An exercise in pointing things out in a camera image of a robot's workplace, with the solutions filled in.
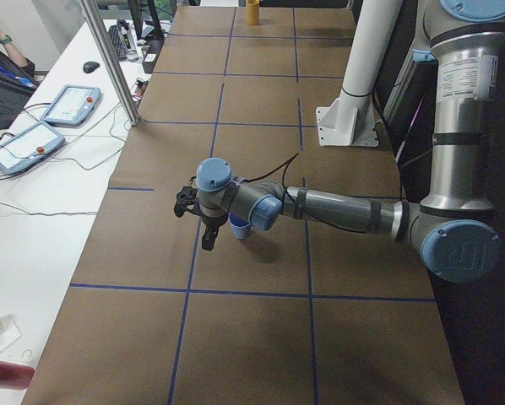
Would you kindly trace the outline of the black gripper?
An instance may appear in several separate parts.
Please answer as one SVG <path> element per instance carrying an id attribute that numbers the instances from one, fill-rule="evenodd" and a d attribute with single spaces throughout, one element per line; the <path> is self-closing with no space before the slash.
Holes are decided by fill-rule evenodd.
<path id="1" fill-rule="evenodd" d="M 212 251 L 214 249 L 214 244 L 219 234 L 219 229 L 228 220 L 228 215 L 212 218 L 208 216 L 202 217 L 202 222 L 205 225 L 205 231 L 202 236 L 201 246 L 203 250 Z"/>

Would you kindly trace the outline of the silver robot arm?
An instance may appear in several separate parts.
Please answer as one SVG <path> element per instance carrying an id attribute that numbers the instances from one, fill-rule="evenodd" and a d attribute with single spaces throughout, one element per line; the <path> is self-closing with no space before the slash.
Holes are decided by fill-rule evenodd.
<path id="1" fill-rule="evenodd" d="M 413 246 L 426 268 L 452 283 L 475 281 L 501 256 L 497 232 L 483 222 L 493 209 L 484 191 L 490 138 L 486 113 L 505 46 L 505 1 L 421 1 L 410 52 L 437 65 L 430 191 L 419 203 L 384 203 L 319 192 L 232 173 L 223 159 L 201 162 L 187 209 L 206 230 L 211 250 L 230 214 L 268 230 L 280 215 L 315 220 L 338 230 L 388 233 Z"/>

